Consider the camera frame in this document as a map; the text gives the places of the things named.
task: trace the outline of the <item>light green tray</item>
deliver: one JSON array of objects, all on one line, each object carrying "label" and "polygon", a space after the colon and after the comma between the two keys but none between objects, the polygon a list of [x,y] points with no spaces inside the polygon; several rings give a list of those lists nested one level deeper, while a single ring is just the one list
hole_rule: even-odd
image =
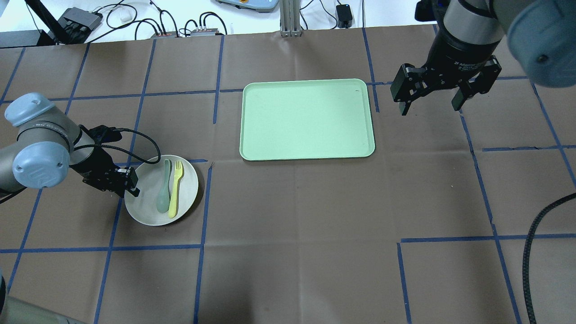
[{"label": "light green tray", "polygon": [[362,80],[252,83],[243,96],[240,155],[246,160],[366,157],[374,152]]}]

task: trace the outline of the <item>fork handle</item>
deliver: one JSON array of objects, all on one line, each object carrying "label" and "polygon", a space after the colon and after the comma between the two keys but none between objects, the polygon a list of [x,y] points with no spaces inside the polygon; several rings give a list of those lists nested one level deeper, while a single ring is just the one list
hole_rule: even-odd
[{"label": "fork handle", "polygon": [[174,216],[176,216],[176,211],[178,210],[178,181],[180,181],[180,179],[174,178],[174,184],[172,185],[170,207],[168,208],[168,217],[170,218],[174,218]]}]

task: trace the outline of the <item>black power adapter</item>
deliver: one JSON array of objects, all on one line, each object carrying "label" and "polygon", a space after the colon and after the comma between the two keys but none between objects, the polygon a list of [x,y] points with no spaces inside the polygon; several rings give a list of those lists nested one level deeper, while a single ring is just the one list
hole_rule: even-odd
[{"label": "black power adapter", "polygon": [[352,11],[350,5],[337,5],[336,16],[338,17],[338,28],[349,28],[352,26]]}]

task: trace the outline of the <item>fork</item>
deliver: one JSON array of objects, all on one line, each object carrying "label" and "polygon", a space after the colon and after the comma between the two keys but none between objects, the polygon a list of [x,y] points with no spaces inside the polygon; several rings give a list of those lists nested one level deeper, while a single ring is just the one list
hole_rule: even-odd
[{"label": "fork", "polygon": [[184,166],[182,161],[176,161],[174,168],[174,184],[172,185],[172,195],[170,197],[170,207],[168,208],[168,217],[174,218],[178,210],[178,183],[184,175]]}]

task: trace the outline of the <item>round plate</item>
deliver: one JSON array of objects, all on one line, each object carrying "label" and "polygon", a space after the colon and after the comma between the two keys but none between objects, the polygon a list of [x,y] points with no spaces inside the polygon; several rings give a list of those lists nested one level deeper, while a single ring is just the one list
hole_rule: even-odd
[{"label": "round plate", "polygon": [[[160,213],[156,209],[158,193],[164,182],[164,160],[170,160],[170,183],[168,189],[172,197],[172,184],[174,183],[174,167],[176,161],[182,161],[184,175],[180,179],[178,194],[178,210],[174,218],[168,217],[168,212]],[[126,209],[134,220],[149,226],[160,226],[172,223],[182,217],[190,209],[198,194],[198,175],[196,170],[187,160],[175,155],[162,155],[160,162],[156,164],[141,164],[136,169],[140,195],[134,197],[128,191],[124,195]]]}]

